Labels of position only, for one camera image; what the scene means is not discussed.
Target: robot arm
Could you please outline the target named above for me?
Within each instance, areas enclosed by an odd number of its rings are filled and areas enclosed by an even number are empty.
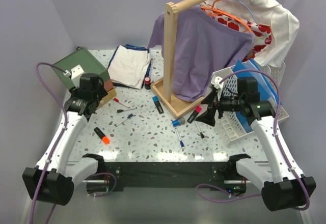
[[[81,67],[75,68],[76,71],[72,71],[75,87],[70,90],[71,97],[65,102],[68,123],[52,158],[48,160],[49,153],[62,131],[64,115],[45,154],[34,168],[27,167],[23,173],[23,180],[31,199],[46,163],[48,167],[37,200],[59,205],[66,205],[70,201],[74,188],[84,179],[94,173],[105,172],[103,157],[94,154],[84,155],[80,162],[66,170],[69,156],[81,130],[95,112],[100,100],[107,95],[104,82],[98,75],[85,74]]]
[[[306,199],[303,189],[292,170],[303,181],[309,196],[316,188],[316,183],[313,177],[305,177],[296,164],[277,124],[278,138],[292,165],[292,169],[289,169],[274,137],[275,111],[269,101],[260,101],[257,80],[253,77],[238,78],[238,93],[231,96],[223,95],[223,84],[219,84],[221,80],[221,77],[213,75],[212,92],[202,101],[208,104],[207,111],[198,116],[196,121],[214,126],[216,110],[219,112],[219,119],[224,111],[239,111],[258,136],[271,168],[269,173],[258,166],[249,155],[241,154],[230,157],[226,174],[241,175],[250,180],[261,191],[264,203],[270,211],[304,205]]]

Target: folded white towel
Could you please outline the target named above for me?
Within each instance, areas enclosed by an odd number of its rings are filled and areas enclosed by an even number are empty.
[[[119,46],[107,70],[113,82],[140,89],[150,61],[148,51]]]

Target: white shirt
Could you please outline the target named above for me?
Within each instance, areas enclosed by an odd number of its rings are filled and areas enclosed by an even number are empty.
[[[253,12],[259,24],[271,26],[272,42],[256,54],[254,60],[261,66],[281,67],[299,30],[298,19],[276,0],[241,0]],[[239,18],[255,22],[248,9],[238,0],[221,0],[215,8]]]

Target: green box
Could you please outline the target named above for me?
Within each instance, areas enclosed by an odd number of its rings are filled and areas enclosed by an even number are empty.
[[[81,65],[85,73],[97,74],[103,79],[104,82],[110,79],[107,69],[84,47],[56,62],[54,65],[61,69],[69,70],[70,72],[72,68],[76,67],[77,65]],[[74,87],[74,84],[70,78],[65,77],[60,70],[55,68],[53,68],[53,70],[67,89]]]

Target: wooden clothes rack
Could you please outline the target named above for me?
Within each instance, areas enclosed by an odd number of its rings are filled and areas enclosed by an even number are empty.
[[[178,14],[206,0],[183,0],[177,4],[167,3],[164,20],[164,73],[163,78],[151,85],[153,93],[159,97],[167,110],[176,119],[184,116],[195,106],[200,104],[202,98],[194,102],[186,102],[172,93],[172,79],[174,70],[174,55],[177,38]]]

